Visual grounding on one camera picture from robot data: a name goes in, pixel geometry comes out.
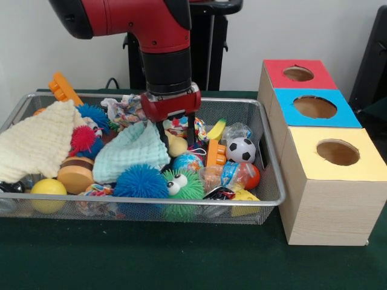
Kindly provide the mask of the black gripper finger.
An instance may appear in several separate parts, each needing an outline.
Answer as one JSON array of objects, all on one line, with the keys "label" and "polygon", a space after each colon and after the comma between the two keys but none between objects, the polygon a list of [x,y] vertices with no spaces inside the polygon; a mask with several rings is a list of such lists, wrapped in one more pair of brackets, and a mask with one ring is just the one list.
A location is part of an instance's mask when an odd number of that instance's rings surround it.
[{"label": "black gripper finger", "polygon": [[160,139],[162,140],[162,142],[166,146],[166,149],[169,150],[169,139],[165,133],[163,122],[162,121],[156,122],[156,127],[158,129]]},{"label": "black gripper finger", "polygon": [[190,113],[187,115],[188,117],[188,128],[187,128],[187,143],[188,143],[188,146],[193,146],[195,141],[196,141],[196,137],[195,137],[195,114],[194,113]]}]

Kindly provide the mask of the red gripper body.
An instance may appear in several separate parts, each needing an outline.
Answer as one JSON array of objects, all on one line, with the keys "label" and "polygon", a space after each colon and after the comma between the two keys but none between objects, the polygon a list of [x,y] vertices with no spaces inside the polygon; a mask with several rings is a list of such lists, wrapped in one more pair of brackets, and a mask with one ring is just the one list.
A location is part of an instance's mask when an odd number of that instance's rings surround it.
[{"label": "red gripper body", "polygon": [[140,95],[142,110],[153,123],[158,123],[179,114],[191,114],[199,110],[201,92],[195,91],[178,95]]}]

